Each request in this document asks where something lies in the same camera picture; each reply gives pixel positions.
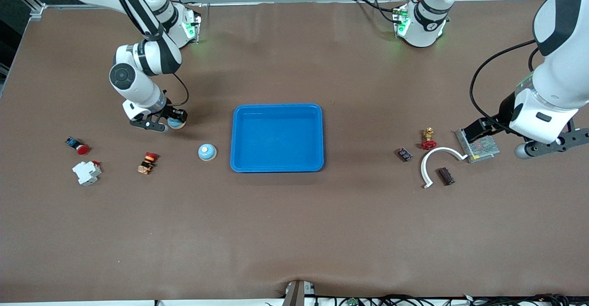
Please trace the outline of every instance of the robotic arm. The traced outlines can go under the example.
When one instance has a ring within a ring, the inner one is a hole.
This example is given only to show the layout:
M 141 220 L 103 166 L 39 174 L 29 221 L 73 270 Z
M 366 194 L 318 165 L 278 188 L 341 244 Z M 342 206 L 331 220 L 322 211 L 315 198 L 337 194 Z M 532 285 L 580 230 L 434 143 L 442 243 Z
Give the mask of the robotic arm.
M 407 43 L 426 47 L 442 35 L 448 11 L 456 0 L 410 1 L 393 15 L 395 33 Z
M 173 74 L 179 69 L 182 63 L 179 46 L 198 39 L 200 15 L 195 17 L 193 11 L 182 5 L 174 6 L 170 0 L 163 0 L 163 4 L 158 3 L 162 0 L 81 1 L 127 14 L 143 35 L 141 42 L 116 50 L 110 71 L 112 86 L 127 99 L 122 106 L 131 125 L 162 132 L 167 127 L 159 120 L 164 118 L 171 128 L 183 127 L 187 113 L 175 109 L 165 91 L 148 76 Z M 190 18 L 195 22 L 186 24 Z
M 528 159 L 589 143 L 589 128 L 575 128 L 577 111 L 589 102 L 589 0 L 546 0 L 534 17 L 534 39 L 545 57 L 492 119 L 478 119 L 465 128 L 467 141 L 500 131 L 525 139 L 515 155 Z

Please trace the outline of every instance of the red valve handle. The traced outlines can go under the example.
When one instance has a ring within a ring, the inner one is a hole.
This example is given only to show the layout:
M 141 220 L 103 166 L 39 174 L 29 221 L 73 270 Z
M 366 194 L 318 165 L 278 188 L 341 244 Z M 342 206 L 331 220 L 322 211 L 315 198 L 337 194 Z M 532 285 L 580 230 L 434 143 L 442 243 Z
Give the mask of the red valve handle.
M 438 143 L 436 143 L 433 140 L 426 140 L 425 142 L 421 143 L 421 148 L 423 148 L 424 150 L 435 149 L 436 146 L 438 146 Z

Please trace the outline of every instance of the plastic tray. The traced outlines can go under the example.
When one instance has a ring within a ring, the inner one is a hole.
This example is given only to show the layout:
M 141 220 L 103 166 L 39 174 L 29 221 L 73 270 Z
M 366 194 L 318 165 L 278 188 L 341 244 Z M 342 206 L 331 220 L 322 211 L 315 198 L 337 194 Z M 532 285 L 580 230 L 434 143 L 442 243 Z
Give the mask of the plastic tray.
M 316 172 L 323 113 L 316 104 L 248 104 L 233 113 L 231 168 L 238 173 Z

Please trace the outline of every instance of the white cable clamp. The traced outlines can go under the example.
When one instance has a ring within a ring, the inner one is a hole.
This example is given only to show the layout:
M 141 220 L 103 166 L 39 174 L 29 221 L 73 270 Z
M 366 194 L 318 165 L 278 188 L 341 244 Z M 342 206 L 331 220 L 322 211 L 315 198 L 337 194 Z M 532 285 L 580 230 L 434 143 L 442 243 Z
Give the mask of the white cable clamp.
M 421 176 L 423 177 L 423 181 L 425 181 L 425 186 L 423 187 L 424 189 L 427 189 L 428 187 L 432 186 L 432 184 L 433 184 L 432 180 L 429 178 L 429 175 L 427 174 L 426 163 L 427 163 L 427 158 L 429 158 L 429 156 L 436 151 L 448 152 L 451 155 L 454 155 L 458 160 L 464 160 L 468 157 L 468 155 L 461 155 L 460 153 L 458 153 L 458 151 L 453 150 L 449 147 L 438 147 L 436 149 L 429 151 L 425 155 L 425 157 L 423 157 L 423 160 L 421 160 Z

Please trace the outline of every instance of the blue button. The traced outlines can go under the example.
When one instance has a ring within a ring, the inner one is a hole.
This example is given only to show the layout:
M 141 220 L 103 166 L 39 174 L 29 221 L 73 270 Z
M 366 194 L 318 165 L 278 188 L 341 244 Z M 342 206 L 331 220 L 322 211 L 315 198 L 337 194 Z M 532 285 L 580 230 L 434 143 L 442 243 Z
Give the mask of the blue button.
M 210 161 L 217 156 L 217 149 L 211 144 L 204 144 L 198 149 L 198 157 Z

